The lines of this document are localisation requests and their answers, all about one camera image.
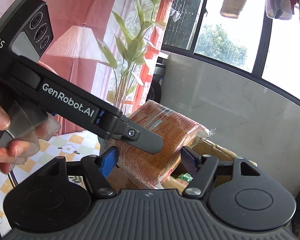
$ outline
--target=camera module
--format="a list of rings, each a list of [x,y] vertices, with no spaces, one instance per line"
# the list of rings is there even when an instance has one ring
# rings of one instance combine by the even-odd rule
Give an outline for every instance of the camera module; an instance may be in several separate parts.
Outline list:
[[[40,44],[40,49],[43,49],[48,44],[48,41],[49,41],[49,36],[46,36]]]
[[[30,29],[31,29],[31,30],[35,29],[35,28],[39,25],[39,23],[40,23],[41,20],[42,20],[42,16],[43,16],[42,12],[38,12],[38,13],[32,18],[32,20],[31,20],[31,22],[30,22]]]
[[[37,30],[37,32],[35,33],[35,36],[34,36],[34,40],[35,42],[38,42],[42,39],[42,37],[45,35],[47,31],[47,24],[43,24],[41,25],[41,27],[39,28],[39,30]]]

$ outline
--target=printed lamp on curtain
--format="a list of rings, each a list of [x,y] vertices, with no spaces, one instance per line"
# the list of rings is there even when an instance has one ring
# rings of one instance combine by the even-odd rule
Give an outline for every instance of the printed lamp on curtain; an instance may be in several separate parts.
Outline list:
[[[97,40],[90,28],[72,26],[47,51],[47,55],[71,57],[69,81],[72,80],[74,59],[84,58],[102,61]]]

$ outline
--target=black window frame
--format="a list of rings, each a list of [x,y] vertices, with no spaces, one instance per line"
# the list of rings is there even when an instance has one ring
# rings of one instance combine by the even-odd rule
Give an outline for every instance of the black window frame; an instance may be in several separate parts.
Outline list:
[[[211,65],[223,68],[230,72],[233,72],[233,73],[240,75],[244,78],[247,78],[255,83],[258,83],[259,85],[262,85],[262,86],[268,88],[269,90],[272,90],[273,92],[285,97],[286,99],[288,99],[291,102],[295,103],[296,105],[300,106],[299,98],[293,96],[289,92],[283,90],[282,88],[280,88],[262,78],[262,74],[263,74],[263,70],[265,68],[266,58],[267,58],[267,54],[268,54],[268,50],[269,50],[271,30],[272,30],[272,19],[270,19],[266,16],[266,10],[264,12],[260,42],[259,42],[259,46],[258,46],[255,63],[253,65],[252,73],[247,72],[243,69],[237,68],[235,66],[232,66],[230,64],[227,64],[225,62],[221,62],[219,60],[216,60],[216,59],[213,59],[210,57],[206,57],[204,55],[194,52],[195,46],[197,44],[198,36],[199,36],[199,31],[201,28],[203,16],[206,12],[206,4],[207,4],[207,0],[203,0],[202,8],[200,11],[197,27],[196,27],[196,30],[194,33],[194,37],[193,37],[193,41],[192,41],[190,50],[181,49],[181,48],[177,48],[177,47],[173,47],[173,46],[165,45],[165,44],[162,44],[161,49],[175,53],[175,54],[190,57],[190,58],[211,64]]]

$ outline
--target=black wheel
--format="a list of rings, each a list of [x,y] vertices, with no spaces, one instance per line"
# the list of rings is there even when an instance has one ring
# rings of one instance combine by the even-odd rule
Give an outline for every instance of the black wheel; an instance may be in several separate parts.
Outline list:
[[[158,81],[153,80],[150,85],[150,89],[147,95],[147,99],[160,103],[161,101],[161,86]]]

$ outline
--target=checkered tablecloth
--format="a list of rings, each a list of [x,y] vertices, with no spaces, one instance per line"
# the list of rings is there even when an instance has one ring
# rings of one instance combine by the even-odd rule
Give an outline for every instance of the checkered tablecloth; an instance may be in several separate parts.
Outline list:
[[[100,151],[98,136],[88,131],[52,137],[48,142],[40,140],[40,147],[40,151],[28,158],[25,164],[15,166],[13,169],[19,183],[56,156],[64,156],[68,162],[79,161],[90,154],[99,155]],[[69,177],[69,180],[84,187],[82,178],[79,176]],[[2,207],[3,200],[10,190],[12,190],[12,185],[8,176],[0,173],[0,233],[2,236],[11,230]]]

